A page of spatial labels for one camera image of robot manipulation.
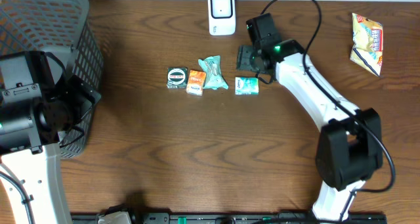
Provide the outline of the orange tissue pack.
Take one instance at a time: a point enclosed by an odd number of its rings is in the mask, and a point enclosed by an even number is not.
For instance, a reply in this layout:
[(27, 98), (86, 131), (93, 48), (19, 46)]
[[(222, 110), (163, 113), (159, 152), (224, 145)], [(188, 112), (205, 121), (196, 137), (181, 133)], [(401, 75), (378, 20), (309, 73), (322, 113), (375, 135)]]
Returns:
[(186, 92), (191, 95), (202, 96), (206, 76), (205, 72), (190, 70)]

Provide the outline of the round clear packaged item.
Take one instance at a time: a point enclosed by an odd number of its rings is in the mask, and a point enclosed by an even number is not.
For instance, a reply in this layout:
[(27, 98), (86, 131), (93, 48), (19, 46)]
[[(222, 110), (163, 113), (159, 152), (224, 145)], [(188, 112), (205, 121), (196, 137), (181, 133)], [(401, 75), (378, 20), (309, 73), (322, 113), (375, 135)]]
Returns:
[(188, 81), (188, 69), (184, 67), (168, 68), (167, 88), (185, 89)]

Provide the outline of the yellow snack bag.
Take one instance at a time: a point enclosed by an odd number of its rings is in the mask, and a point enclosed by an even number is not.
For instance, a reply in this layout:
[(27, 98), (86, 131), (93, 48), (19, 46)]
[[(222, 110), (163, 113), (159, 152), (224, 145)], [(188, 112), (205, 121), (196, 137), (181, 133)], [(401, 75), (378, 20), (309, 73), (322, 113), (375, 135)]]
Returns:
[(350, 60), (379, 77), (383, 65), (383, 25), (352, 13), (352, 40)]

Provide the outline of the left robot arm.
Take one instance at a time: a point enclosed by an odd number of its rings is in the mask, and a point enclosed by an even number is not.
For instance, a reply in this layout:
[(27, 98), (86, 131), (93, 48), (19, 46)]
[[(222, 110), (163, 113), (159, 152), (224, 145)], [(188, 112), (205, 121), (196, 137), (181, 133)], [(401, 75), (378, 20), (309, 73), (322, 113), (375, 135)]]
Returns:
[(101, 99), (52, 53), (1, 57), (1, 184), (16, 223), (71, 223), (60, 169), (61, 134)]

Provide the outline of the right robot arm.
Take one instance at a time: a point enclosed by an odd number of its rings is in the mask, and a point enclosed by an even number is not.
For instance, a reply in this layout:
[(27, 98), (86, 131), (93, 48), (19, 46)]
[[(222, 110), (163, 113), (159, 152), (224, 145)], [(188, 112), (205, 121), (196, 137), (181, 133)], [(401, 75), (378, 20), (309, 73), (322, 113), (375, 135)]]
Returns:
[(314, 67), (295, 40), (262, 49), (242, 45), (237, 68), (268, 74), (285, 87), (306, 110), (319, 129), (316, 169), (322, 178), (312, 206), (315, 220), (348, 221), (358, 192), (383, 165), (381, 121), (370, 108), (360, 110), (335, 90)]

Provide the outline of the teal snack packet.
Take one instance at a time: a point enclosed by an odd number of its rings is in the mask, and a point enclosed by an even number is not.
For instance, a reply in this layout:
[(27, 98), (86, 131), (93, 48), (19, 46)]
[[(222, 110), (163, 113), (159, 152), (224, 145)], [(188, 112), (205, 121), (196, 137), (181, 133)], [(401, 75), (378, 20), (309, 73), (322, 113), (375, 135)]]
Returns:
[(209, 56), (204, 60), (199, 59), (198, 64), (206, 73), (206, 79), (203, 87), (204, 89), (228, 89), (228, 84), (222, 76), (221, 57), (219, 55)]

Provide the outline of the teal tissue pack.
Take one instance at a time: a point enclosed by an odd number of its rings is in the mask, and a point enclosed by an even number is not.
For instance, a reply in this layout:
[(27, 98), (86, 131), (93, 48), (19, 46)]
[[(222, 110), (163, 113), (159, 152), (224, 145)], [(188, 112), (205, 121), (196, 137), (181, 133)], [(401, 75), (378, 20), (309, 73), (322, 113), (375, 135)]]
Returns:
[(236, 95), (258, 95), (259, 81), (257, 78), (236, 77), (235, 78)]

